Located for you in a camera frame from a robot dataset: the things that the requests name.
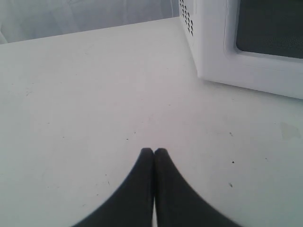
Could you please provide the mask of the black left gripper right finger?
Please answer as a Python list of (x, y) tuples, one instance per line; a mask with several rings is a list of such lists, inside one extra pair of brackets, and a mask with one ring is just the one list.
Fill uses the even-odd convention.
[(238, 227), (186, 182), (164, 148), (154, 152), (155, 203), (159, 227)]

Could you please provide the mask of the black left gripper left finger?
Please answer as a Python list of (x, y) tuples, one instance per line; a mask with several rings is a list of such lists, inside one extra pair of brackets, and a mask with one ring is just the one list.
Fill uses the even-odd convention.
[(117, 190), (76, 227), (151, 227), (154, 203), (154, 152), (143, 148)]

